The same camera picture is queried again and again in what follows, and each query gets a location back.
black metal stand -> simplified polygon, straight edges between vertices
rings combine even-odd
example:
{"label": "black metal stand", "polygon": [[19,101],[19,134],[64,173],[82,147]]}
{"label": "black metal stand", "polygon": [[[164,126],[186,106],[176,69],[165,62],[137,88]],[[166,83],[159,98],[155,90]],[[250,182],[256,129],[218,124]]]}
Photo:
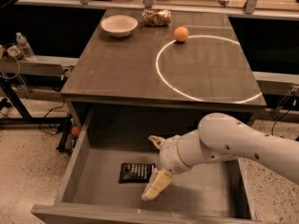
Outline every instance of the black metal stand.
{"label": "black metal stand", "polygon": [[[16,109],[21,114],[21,118],[2,118],[0,119],[0,125],[13,125],[13,124],[61,124],[64,126],[63,130],[63,136],[60,141],[59,146],[57,149],[60,152],[64,152],[64,143],[67,139],[68,133],[70,131],[71,127],[71,121],[70,116],[67,116],[65,118],[33,118],[26,107],[23,105],[21,100],[19,99],[18,95],[15,93],[14,90],[10,87],[10,84],[8,84],[7,80],[0,77],[0,87],[2,91],[5,93],[9,101],[16,107]],[[9,107],[9,102],[7,101],[7,98],[4,98],[0,102],[0,107],[3,108]]]}

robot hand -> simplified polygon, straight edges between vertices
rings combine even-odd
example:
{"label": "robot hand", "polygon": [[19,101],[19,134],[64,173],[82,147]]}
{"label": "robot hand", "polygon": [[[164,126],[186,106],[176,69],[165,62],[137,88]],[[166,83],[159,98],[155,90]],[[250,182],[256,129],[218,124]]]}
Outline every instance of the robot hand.
{"label": "robot hand", "polygon": [[142,194],[153,200],[179,175],[200,163],[245,157],[299,185],[299,142],[253,130],[241,121],[221,113],[205,116],[198,129],[168,139],[150,136],[160,149],[161,170],[155,170]]}

desk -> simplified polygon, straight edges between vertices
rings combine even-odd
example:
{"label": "desk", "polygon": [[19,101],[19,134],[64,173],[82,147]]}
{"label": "desk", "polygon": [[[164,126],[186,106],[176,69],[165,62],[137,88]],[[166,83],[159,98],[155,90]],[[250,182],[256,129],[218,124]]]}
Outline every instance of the desk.
{"label": "desk", "polygon": [[[145,184],[118,183],[122,162],[159,168],[150,134],[184,134],[208,112],[249,119],[265,106],[225,15],[173,12],[169,26],[153,28],[143,26],[141,12],[108,10],[104,18],[133,16],[137,28],[117,39],[98,26],[65,83],[80,136],[55,204],[32,213],[46,223],[255,223],[238,161],[198,165],[155,202],[141,201]],[[170,43],[179,25],[205,37]]]}

orange ball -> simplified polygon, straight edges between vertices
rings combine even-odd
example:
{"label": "orange ball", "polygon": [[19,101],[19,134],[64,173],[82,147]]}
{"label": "orange ball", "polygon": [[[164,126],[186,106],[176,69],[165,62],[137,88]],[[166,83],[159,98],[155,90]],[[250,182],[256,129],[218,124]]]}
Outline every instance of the orange ball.
{"label": "orange ball", "polygon": [[184,26],[179,26],[174,32],[174,38],[178,42],[185,42],[188,39],[189,31]]}
{"label": "orange ball", "polygon": [[78,130],[78,127],[77,126],[74,126],[72,128],[72,134],[75,138],[78,138],[78,135],[80,134],[80,131]]}

gray tabletop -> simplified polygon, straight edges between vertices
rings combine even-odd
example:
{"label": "gray tabletop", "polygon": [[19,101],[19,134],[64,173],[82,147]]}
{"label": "gray tabletop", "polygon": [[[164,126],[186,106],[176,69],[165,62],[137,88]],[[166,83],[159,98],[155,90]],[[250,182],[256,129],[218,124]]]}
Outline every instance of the gray tabletop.
{"label": "gray tabletop", "polygon": [[[138,25],[115,38],[99,24],[62,95],[166,104],[265,106],[235,32],[224,14],[172,12],[165,27],[143,24],[138,9],[109,9]],[[178,26],[190,37],[174,42]]]}

